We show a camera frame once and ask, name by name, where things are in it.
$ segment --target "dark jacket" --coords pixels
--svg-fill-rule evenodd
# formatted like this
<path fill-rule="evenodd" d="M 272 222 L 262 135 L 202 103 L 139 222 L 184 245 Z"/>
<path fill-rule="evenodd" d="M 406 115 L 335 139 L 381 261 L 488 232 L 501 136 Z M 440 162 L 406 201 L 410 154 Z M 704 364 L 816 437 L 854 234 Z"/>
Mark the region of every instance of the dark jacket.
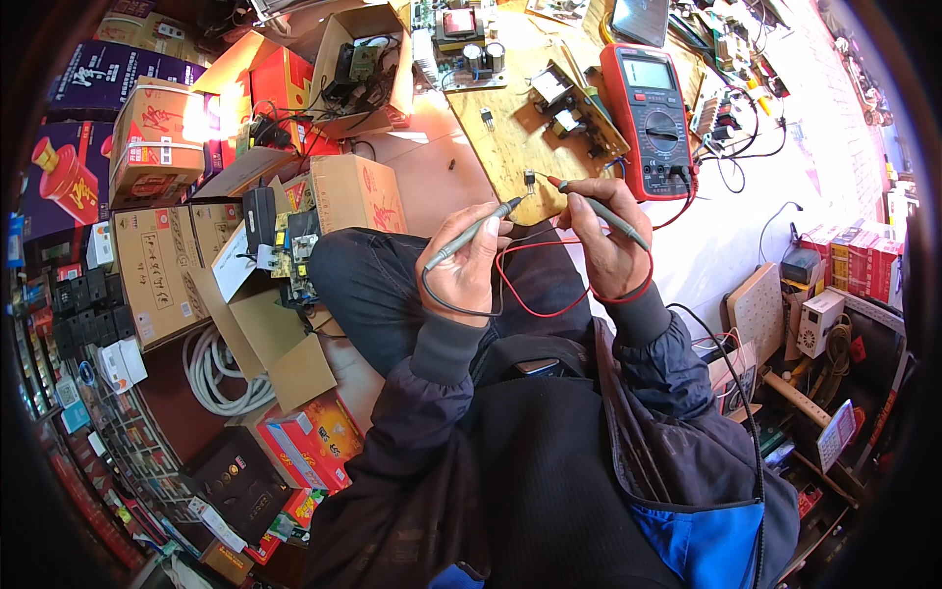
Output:
<path fill-rule="evenodd" d="M 304 586 L 751 587 L 763 517 L 774 585 L 795 489 L 766 470 L 758 501 L 750 435 L 720 416 L 655 287 L 609 314 L 618 340 L 595 320 L 588 378 L 478 390 L 483 330 L 429 314 L 347 464 L 354 484 L 315 510 Z"/>

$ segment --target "workbench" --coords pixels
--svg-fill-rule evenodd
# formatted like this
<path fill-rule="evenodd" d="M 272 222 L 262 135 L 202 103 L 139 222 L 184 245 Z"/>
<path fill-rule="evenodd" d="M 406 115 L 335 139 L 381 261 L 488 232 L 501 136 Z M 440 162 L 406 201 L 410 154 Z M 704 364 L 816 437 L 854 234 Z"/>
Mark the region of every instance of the workbench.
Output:
<path fill-rule="evenodd" d="M 563 53 L 563 41 L 580 70 L 598 65 L 599 53 L 605 46 L 599 35 L 599 23 L 613 6 L 614 0 L 592 0 L 582 27 L 574 28 L 527 14 L 527 0 L 511 0 L 499 5 L 498 40 L 507 49 L 507 87 L 446 94 L 501 202 L 527 193 L 526 168 L 569 179 L 614 176 L 614 168 L 603 170 L 602 157 L 595 161 L 586 155 L 589 145 L 585 138 L 560 140 L 545 130 L 546 119 L 528 99 L 529 79 L 543 70 L 550 59 L 574 79 L 578 78 Z M 670 34 L 664 50 L 674 58 L 684 101 L 692 106 L 700 87 L 703 61 L 676 43 Z M 599 95 L 606 101 L 605 88 L 599 88 Z M 490 108 L 494 115 L 493 131 L 481 119 L 483 107 Z M 565 207 L 565 197 L 541 176 L 537 176 L 536 193 L 537 197 L 531 196 L 517 207 L 511 214 L 512 221 L 533 225 L 559 214 Z"/>

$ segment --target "red bottle illustration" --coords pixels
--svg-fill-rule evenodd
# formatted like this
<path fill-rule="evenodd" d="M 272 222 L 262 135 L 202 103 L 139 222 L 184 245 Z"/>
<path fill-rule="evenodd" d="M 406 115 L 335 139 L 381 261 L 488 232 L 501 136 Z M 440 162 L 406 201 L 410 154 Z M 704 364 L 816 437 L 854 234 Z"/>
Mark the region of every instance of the red bottle illustration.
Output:
<path fill-rule="evenodd" d="M 32 160 L 42 168 L 42 198 L 56 201 L 83 225 L 98 221 L 98 178 L 78 160 L 73 145 L 63 145 L 56 151 L 44 137 L 33 149 Z"/>

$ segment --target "knee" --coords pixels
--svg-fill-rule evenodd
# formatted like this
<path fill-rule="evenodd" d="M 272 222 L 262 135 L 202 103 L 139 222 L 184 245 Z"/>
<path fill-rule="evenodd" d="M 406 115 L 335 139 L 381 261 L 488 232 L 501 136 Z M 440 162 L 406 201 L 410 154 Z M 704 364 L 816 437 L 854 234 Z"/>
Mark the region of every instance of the knee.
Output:
<path fill-rule="evenodd" d="M 349 277 L 354 262 L 364 258 L 368 238 L 369 235 L 363 231 L 348 228 L 332 231 L 318 239 L 307 262 L 315 287 Z"/>

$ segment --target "pegboard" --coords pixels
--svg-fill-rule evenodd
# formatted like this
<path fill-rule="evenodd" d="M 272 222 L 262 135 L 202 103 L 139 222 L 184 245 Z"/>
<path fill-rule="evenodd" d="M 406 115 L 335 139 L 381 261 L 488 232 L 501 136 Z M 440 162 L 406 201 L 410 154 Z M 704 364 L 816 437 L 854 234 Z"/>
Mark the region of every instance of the pegboard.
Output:
<path fill-rule="evenodd" d="M 726 299 L 729 324 L 739 330 L 739 341 L 754 341 L 756 360 L 765 364 L 782 345 L 785 318 L 778 265 L 766 262 Z"/>

